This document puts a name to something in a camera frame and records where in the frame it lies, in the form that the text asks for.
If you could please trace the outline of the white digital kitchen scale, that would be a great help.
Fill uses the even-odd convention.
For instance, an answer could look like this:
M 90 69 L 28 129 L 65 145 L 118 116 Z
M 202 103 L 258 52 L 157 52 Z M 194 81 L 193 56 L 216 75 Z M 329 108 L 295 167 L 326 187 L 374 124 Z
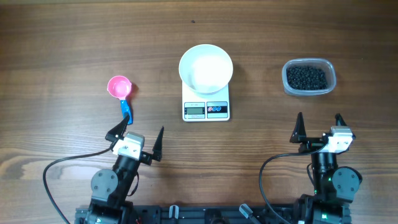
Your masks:
M 202 94 L 182 84 L 182 119 L 185 122 L 228 121 L 230 115 L 228 85 L 220 91 Z

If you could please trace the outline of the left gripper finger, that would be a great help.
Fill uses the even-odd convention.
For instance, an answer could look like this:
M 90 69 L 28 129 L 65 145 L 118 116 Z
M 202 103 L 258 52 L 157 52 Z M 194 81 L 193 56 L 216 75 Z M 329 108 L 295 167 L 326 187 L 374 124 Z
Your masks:
M 164 127 L 162 127 L 159 131 L 154 147 L 152 148 L 153 152 L 162 152 L 163 135 L 164 135 Z
M 114 128 L 112 128 L 107 132 L 107 138 L 118 139 L 119 137 L 121 137 L 126 131 L 129 120 L 130 120 L 130 115 L 128 113 L 124 113 L 124 119 Z

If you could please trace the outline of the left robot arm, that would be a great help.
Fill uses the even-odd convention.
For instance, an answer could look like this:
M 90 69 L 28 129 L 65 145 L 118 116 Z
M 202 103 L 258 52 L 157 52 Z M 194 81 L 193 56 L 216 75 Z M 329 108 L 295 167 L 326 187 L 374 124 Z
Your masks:
M 144 152 L 145 137 L 126 132 L 129 115 L 106 133 L 105 140 L 111 142 L 110 149 L 117 155 L 111 169 L 98 171 L 91 179 L 91 201 L 87 208 L 78 208 L 75 223 L 123 224 L 141 223 L 138 212 L 132 202 L 126 200 L 137 187 L 131 189 L 134 180 L 139 180 L 138 168 L 141 164 L 151 165 L 152 161 L 162 159 L 161 128 L 152 153 Z

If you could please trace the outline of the black beans in container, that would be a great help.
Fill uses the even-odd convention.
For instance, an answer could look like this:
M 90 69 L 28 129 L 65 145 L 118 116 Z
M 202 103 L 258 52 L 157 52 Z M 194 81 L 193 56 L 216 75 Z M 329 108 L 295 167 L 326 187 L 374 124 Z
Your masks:
M 289 67 L 287 82 L 296 90 L 323 90 L 328 87 L 325 72 L 313 66 Z

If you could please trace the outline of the pink scoop blue handle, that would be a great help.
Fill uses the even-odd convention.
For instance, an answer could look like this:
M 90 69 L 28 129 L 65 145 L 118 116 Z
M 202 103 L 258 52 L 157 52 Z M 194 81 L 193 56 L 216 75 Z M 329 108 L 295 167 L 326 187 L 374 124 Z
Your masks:
M 132 83 L 124 76 L 111 78 L 107 86 L 108 93 L 120 101 L 123 118 L 129 117 L 127 124 L 133 123 L 131 107 L 127 98 L 132 91 Z

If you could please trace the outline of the clear plastic container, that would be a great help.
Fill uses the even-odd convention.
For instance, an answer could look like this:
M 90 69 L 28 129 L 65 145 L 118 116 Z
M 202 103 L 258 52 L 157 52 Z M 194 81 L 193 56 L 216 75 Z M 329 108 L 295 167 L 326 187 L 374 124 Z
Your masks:
M 332 63 L 326 59 L 298 58 L 283 66 L 282 82 L 288 95 L 324 95 L 335 88 L 336 73 Z

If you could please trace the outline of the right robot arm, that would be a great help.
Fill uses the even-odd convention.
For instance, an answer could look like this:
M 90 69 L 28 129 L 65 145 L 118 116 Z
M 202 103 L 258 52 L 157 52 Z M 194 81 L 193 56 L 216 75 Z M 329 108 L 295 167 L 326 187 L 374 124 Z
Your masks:
M 294 223 L 351 223 L 349 204 L 363 181 L 354 168 L 339 166 L 337 155 L 349 150 L 356 139 L 340 114 L 336 124 L 319 138 L 305 131 L 303 115 L 297 115 L 291 143 L 299 143 L 298 154 L 311 156 L 314 195 L 303 194 L 294 204 Z

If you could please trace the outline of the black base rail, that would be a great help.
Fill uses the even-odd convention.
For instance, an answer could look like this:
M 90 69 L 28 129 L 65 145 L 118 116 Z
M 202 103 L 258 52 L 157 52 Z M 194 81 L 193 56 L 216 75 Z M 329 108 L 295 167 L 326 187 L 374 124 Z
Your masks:
M 120 212 L 101 210 L 92 212 L 88 208 L 78 208 L 75 223 L 339 223 L 351 224 L 351 212 L 347 206 L 327 210 L 319 205 L 276 204 L 275 215 L 269 207 L 250 207 L 246 204 L 226 207 L 160 207 L 157 205 L 138 205 L 122 209 Z

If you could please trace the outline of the white bowl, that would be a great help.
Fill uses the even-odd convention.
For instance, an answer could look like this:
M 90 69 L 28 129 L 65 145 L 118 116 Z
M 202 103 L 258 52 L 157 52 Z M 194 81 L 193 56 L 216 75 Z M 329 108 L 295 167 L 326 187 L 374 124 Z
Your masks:
M 228 85 L 233 76 L 233 62 L 221 47 L 200 44 L 181 57 L 178 72 L 182 83 L 191 91 L 212 94 Z

